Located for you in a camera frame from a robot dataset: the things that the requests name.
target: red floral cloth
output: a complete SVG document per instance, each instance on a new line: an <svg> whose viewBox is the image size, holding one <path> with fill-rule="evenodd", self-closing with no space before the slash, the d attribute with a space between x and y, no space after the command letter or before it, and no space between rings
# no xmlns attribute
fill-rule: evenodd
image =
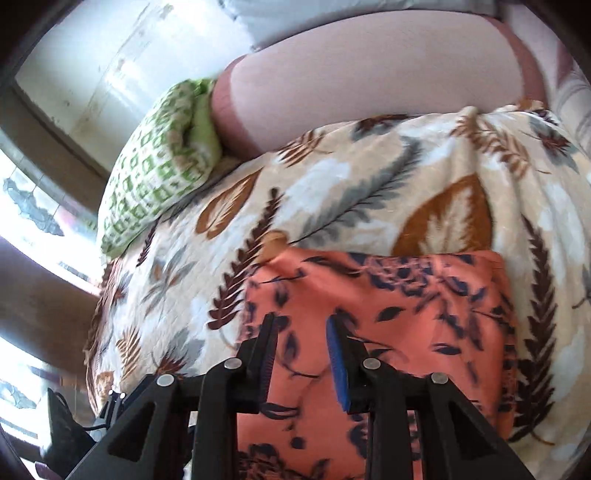
<svg viewBox="0 0 591 480"><path fill-rule="evenodd" d="M248 280L242 339L265 316L279 326L268 401L240 416L244 479L362 478L367 420L336 399L329 316L371 356L424 376L445 372L506 438L515 394L514 310L502 258L489 251L375 257L288 248ZM420 445L413 432L415 478Z"/></svg>

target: green pillow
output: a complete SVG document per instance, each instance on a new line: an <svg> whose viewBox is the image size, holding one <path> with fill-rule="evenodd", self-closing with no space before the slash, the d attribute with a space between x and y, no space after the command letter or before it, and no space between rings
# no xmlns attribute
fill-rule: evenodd
<svg viewBox="0 0 591 480"><path fill-rule="evenodd" d="M97 242L108 258L183 196L222 157L211 119L212 80L185 80L148 112L121 151L99 208Z"/></svg>

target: beige floral blanket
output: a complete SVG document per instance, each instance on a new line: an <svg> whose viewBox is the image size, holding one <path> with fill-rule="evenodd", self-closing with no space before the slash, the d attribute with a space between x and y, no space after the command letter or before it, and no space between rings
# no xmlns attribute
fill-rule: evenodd
<svg viewBox="0 0 591 480"><path fill-rule="evenodd" d="M591 163L528 106L331 125L192 194L106 272L87 352L95 411L147 373L202 374L233 355L270 229L375 255L492 249L519 318L510 442L536 478L559 479L591 439Z"/></svg>

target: silver screw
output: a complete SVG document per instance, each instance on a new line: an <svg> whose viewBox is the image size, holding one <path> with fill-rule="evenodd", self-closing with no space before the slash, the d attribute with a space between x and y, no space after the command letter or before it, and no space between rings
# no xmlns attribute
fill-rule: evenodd
<svg viewBox="0 0 591 480"><path fill-rule="evenodd" d="M169 387L174 383L174 377L171 374L160 375L156 383L159 387Z"/></svg>
<svg viewBox="0 0 591 480"><path fill-rule="evenodd" d="M366 358L363 360L363 366L368 370L377 370L382 364L377 358Z"/></svg>
<svg viewBox="0 0 591 480"><path fill-rule="evenodd" d="M226 360L223 364L224 368L227 368L228 370L235 370L237 368L240 368L242 366L242 360L240 360L239 358L233 357L233 358L229 358L228 360Z"/></svg>
<svg viewBox="0 0 591 480"><path fill-rule="evenodd" d="M431 374L431 380L433 380L433 383L436 383L437 385L444 385L449 380L449 377L441 372L435 372Z"/></svg>

